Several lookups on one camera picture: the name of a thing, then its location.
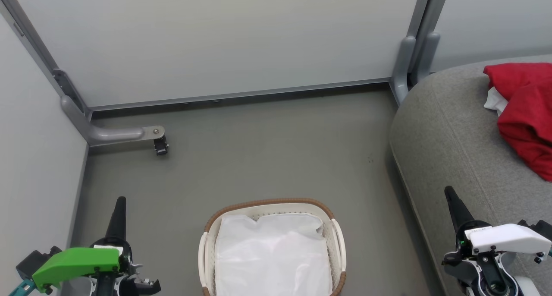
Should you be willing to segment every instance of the gray ottoman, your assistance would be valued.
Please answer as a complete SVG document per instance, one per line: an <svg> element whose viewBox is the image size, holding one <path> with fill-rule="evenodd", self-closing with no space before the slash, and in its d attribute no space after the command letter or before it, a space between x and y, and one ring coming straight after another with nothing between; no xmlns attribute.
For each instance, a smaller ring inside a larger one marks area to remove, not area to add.
<svg viewBox="0 0 552 296"><path fill-rule="evenodd" d="M436 72L416 85L399 107L390 143L445 291L461 295L440 266L454 251L454 229L443 189L454 187L475 219L493 225L552 224L552 183L528 168L501 138L495 111L483 108L486 65L552 62L552 55L469 64ZM532 278L552 296L552 258L537 265L518 254L512 274Z"/></svg>

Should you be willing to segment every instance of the caster wheel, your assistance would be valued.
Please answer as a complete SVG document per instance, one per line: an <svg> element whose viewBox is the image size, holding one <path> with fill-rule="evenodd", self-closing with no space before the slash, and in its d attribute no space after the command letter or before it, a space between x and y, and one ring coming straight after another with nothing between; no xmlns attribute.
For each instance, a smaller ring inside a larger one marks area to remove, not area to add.
<svg viewBox="0 0 552 296"><path fill-rule="evenodd" d="M161 137L160 139L154 139L154 147L155 153L158 156L162 156L168 153L169 145L167 144L167 138L165 137L165 135L163 135L163 137Z"/></svg>

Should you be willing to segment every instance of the white basket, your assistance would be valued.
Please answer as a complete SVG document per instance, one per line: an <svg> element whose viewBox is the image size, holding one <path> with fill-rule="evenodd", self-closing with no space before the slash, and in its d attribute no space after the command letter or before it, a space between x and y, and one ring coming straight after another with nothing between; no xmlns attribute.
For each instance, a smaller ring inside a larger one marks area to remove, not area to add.
<svg viewBox="0 0 552 296"><path fill-rule="evenodd" d="M332 212L323 203L313 199L272 199L247 202L227 206L218 211L207 223L205 232L199 241L198 268L199 280L204 296L216 296L215 287L215 241L219 234L222 217L225 215L242 214L254 220L269 214L309 213L320 218L324 224L323 236L326 238L329 264L332 271L332 294L340 294L345 284L345 268L347 253L345 241L339 223Z"/></svg>

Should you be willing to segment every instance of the white cloth in basket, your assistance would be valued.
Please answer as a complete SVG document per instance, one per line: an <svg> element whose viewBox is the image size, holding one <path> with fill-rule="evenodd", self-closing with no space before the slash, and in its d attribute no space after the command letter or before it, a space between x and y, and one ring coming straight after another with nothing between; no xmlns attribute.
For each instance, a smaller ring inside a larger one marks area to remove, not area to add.
<svg viewBox="0 0 552 296"><path fill-rule="evenodd" d="M323 222L310 214L223 217L215 244L216 295L329 296L322 230Z"/></svg>

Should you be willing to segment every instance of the white wall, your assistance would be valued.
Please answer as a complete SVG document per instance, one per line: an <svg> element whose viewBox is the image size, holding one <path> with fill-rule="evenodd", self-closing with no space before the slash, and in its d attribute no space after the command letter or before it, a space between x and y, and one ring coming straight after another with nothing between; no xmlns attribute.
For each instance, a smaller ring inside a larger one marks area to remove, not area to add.
<svg viewBox="0 0 552 296"><path fill-rule="evenodd" d="M21 282L16 265L29 253L67 245L86 149L11 25L0 15L2 295Z"/></svg>
<svg viewBox="0 0 552 296"><path fill-rule="evenodd" d="M483 60L552 54L550 0L446 0L433 72Z"/></svg>
<svg viewBox="0 0 552 296"><path fill-rule="evenodd" d="M387 78L416 0L18 0L89 107Z"/></svg>

